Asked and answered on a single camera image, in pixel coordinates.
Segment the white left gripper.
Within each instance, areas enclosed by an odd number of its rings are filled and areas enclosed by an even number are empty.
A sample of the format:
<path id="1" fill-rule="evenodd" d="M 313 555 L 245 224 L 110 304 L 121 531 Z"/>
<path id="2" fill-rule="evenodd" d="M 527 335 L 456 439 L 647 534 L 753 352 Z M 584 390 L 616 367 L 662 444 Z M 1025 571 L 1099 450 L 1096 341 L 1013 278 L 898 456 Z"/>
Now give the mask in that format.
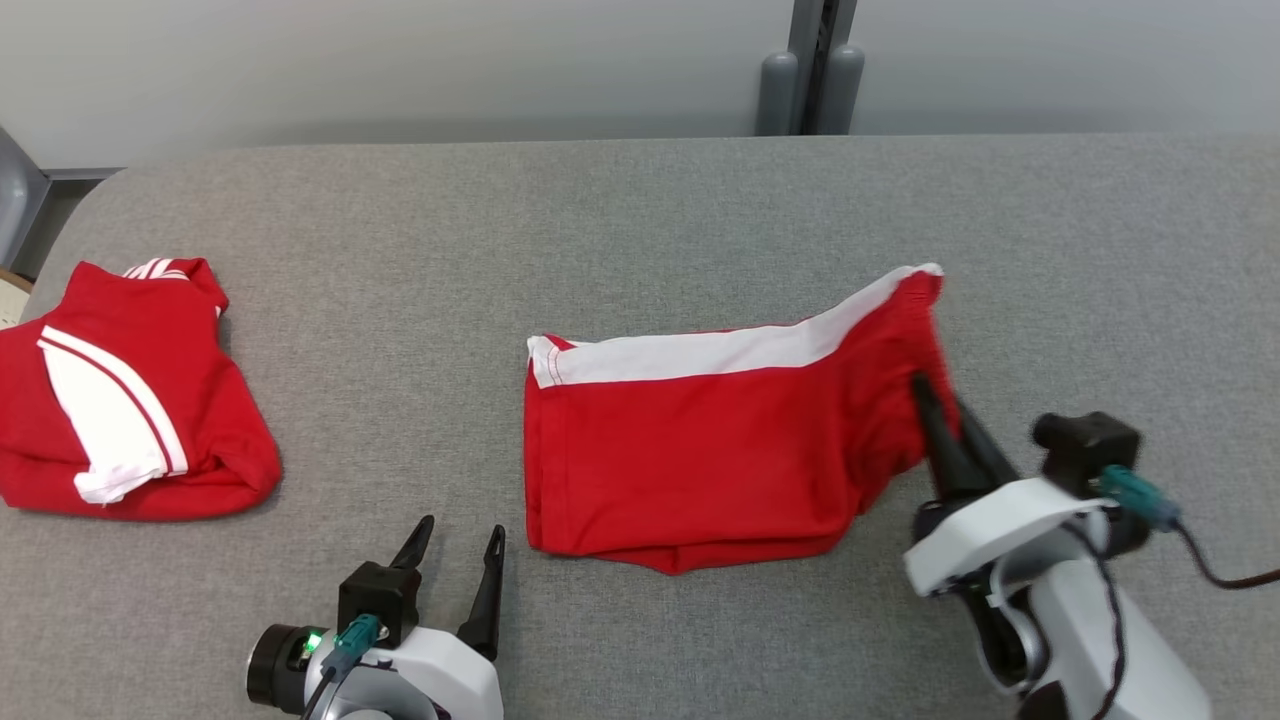
<path id="1" fill-rule="evenodd" d="M 417 571 L 435 527 L 424 515 L 389 569 Z M 456 635 L 416 628 L 396 648 L 372 648 L 328 687 L 329 719 L 503 719 L 494 661 L 499 653 L 506 528 L 494 525 L 483 578 Z"/>

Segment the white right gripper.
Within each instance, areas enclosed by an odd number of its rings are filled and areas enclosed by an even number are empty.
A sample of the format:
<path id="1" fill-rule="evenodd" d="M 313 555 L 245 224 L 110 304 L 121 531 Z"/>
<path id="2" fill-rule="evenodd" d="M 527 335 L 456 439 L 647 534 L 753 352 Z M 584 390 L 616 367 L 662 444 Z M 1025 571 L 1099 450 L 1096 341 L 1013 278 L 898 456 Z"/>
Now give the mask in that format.
<path id="1" fill-rule="evenodd" d="M 1019 480 L 1019 470 L 961 397 L 956 437 L 924 373 L 913 375 L 911 393 L 934 500 L 959 503 L 992 492 L 948 515 L 906 551 L 905 570 L 918 596 L 938 594 L 1066 520 L 1111 505 L 1108 498 L 1078 498 L 1043 477 Z"/>

